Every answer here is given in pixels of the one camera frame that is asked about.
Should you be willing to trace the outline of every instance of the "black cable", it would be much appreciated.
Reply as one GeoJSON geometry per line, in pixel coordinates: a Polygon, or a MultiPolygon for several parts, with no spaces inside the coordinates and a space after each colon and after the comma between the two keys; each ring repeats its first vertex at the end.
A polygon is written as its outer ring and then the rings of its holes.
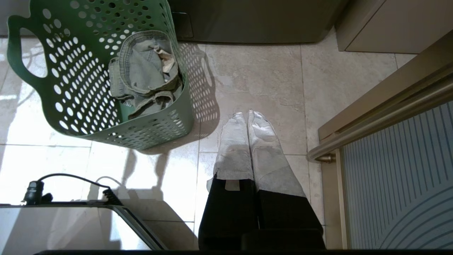
{"type": "Polygon", "coordinates": [[[72,178],[76,178],[76,179],[79,179],[79,180],[82,180],[82,181],[86,181],[86,182],[89,182],[91,184],[94,184],[94,185],[97,185],[99,187],[103,187],[103,188],[106,188],[106,189],[111,189],[109,186],[107,185],[102,185],[102,184],[99,184],[97,182],[94,182],[94,181],[90,181],[88,179],[85,179],[85,178],[82,178],[80,176],[77,176],[77,175],[73,175],[73,174],[68,174],[68,173],[53,173],[53,174],[48,174],[46,176],[43,176],[41,178],[38,179],[38,181],[42,181],[46,178],[49,178],[49,177],[53,177],[53,176],[67,176],[67,177],[72,177],[72,178]]]}

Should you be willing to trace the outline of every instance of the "cord plug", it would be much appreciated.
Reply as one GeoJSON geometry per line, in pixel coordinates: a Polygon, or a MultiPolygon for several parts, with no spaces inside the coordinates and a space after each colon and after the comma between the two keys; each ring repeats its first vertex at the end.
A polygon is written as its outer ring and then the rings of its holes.
{"type": "Polygon", "coordinates": [[[21,201],[22,206],[39,205],[43,197],[44,182],[31,181],[25,193],[24,200],[21,201]]]}

